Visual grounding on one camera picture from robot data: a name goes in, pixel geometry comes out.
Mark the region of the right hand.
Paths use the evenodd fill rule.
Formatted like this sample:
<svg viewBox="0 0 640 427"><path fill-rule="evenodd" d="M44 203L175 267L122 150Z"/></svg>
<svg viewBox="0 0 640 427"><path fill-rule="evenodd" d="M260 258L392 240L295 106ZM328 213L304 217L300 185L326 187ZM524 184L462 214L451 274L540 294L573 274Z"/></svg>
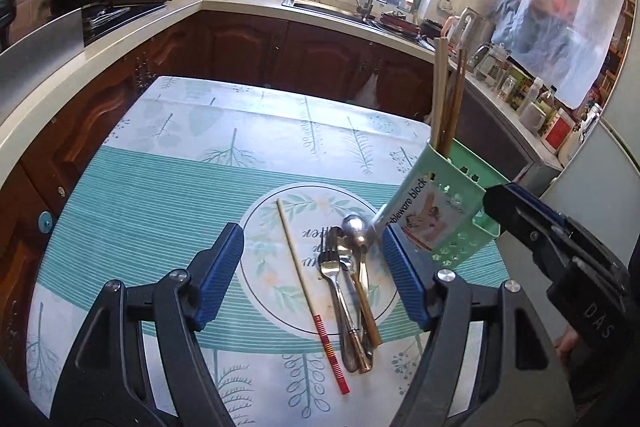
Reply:
<svg viewBox="0 0 640 427"><path fill-rule="evenodd" d="M580 341L578 332L567 325L564 333L554 340L554 350L560 359L567 359Z"/></svg>

